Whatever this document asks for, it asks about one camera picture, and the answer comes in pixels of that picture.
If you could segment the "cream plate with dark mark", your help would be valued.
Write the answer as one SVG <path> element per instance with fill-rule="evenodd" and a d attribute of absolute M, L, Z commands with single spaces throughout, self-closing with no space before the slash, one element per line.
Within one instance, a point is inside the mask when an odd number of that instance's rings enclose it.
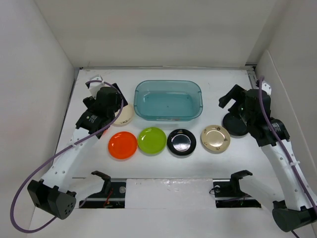
<path fill-rule="evenodd" d="M 120 116 L 113 123 L 115 126 L 124 126 L 130 123 L 134 117 L 134 107 L 131 104 L 124 106 Z"/>

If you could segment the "beige patterned plate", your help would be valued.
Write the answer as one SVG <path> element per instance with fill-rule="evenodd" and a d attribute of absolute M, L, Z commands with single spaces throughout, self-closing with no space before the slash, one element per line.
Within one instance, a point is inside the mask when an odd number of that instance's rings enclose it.
<path fill-rule="evenodd" d="M 230 145 L 230 134 L 220 125 L 208 125 L 201 133 L 201 142 L 212 152 L 221 153 Z"/>

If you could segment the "orange plate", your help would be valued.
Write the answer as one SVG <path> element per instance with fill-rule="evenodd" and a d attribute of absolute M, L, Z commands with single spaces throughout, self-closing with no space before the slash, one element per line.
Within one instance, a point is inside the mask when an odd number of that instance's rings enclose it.
<path fill-rule="evenodd" d="M 137 147 L 136 137 L 128 131 L 121 131 L 114 134 L 108 142 L 110 155 L 119 160 L 125 160 L 133 156 Z"/>

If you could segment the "lime green plate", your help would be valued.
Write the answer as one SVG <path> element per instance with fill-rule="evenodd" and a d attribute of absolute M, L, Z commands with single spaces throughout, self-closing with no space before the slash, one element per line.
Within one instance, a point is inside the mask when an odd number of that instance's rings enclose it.
<path fill-rule="evenodd" d="M 138 136 L 138 147 L 144 153 L 157 154 L 166 146 L 166 134 L 158 127 L 147 127 Z"/>

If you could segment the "black plate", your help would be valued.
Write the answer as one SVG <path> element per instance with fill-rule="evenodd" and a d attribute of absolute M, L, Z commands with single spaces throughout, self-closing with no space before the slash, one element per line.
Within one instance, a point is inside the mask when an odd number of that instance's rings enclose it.
<path fill-rule="evenodd" d="M 194 134 L 186 129 L 176 129 L 167 138 L 167 147 L 176 156 L 188 156 L 194 152 L 196 146 Z"/>

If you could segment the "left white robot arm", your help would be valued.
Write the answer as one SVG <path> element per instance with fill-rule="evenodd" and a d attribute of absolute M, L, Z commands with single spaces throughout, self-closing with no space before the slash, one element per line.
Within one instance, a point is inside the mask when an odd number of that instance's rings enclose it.
<path fill-rule="evenodd" d="M 76 205 L 76 192 L 70 189 L 71 179 L 85 153 L 96 144 L 103 132 L 117 119 L 126 101 L 117 84 L 103 85 L 95 96 L 83 100 L 85 112 L 75 124 L 69 149 L 55 159 L 39 181 L 31 180 L 27 190 L 34 205 L 61 220 Z"/>

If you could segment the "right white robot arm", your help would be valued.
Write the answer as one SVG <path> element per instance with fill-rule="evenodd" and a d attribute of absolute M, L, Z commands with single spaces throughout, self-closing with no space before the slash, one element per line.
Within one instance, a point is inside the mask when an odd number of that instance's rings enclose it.
<path fill-rule="evenodd" d="M 232 198 L 249 195 L 266 207 L 277 226 L 284 232 L 317 220 L 317 196 L 310 188 L 293 154 L 290 135 L 284 123 L 271 117 L 271 86 L 261 77 L 257 89 L 246 90 L 239 85 L 219 99 L 224 108 L 235 103 L 224 116 L 222 124 L 233 136 L 252 136 L 268 158 L 282 189 L 279 195 L 248 170 L 231 174 L 225 191 Z"/>

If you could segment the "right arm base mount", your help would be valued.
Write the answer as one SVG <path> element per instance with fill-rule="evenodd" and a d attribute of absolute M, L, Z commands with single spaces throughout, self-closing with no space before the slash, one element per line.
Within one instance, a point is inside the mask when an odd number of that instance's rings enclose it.
<path fill-rule="evenodd" d="M 239 180 L 251 175 L 248 170 L 242 170 L 230 178 L 214 179 L 209 194 L 214 196 L 216 208 L 261 208 L 258 201 L 240 189 Z"/>

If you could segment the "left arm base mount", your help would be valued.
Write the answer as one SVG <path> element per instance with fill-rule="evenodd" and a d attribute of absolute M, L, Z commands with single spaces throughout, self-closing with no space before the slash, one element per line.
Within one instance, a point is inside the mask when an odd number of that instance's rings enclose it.
<path fill-rule="evenodd" d="M 99 171 L 91 172 L 90 181 L 84 188 L 83 198 L 77 198 L 80 209 L 123 209 L 125 208 L 127 180 L 112 179 Z"/>

